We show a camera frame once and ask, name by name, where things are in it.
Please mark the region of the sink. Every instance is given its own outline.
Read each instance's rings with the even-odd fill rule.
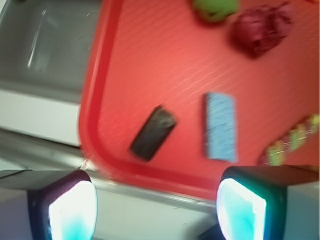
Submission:
[[[0,88],[79,104],[102,0],[7,0]]]

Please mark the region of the red tray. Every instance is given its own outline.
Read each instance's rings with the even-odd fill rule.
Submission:
[[[278,0],[242,0],[241,10]],[[271,142],[319,112],[319,6],[293,0],[290,35],[252,58],[228,37],[236,15],[206,24],[188,0],[104,0],[80,113],[82,149],[109,178],[211,199],[230,163],[204,154],[203,94],[236,99],[238,165],[256,165]],[[152,161],[129,146],[158,106],[178,125]],[[319,165],[319,135],[288,156]]]

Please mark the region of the blue sponge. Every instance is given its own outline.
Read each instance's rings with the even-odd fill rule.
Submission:
[[[225,94],[206,93],[206,149],[209,159],[237,162],[234,100]]]

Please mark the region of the crumpled fabric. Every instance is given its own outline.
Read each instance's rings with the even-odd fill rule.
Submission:
[[[278,7],[255,6],[245,10],[234,23],[235,37],[260,55],[274,48],[292,28],[292,6],[288,1]]]

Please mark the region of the cyan light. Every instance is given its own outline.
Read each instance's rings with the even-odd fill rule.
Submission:
[[[218,188],[216,209],[227,240],[263,240],[266,200],[232,178]]]
[[[52,240],[91,240],[97,218],[97,192],[80,181],[49,206]]]

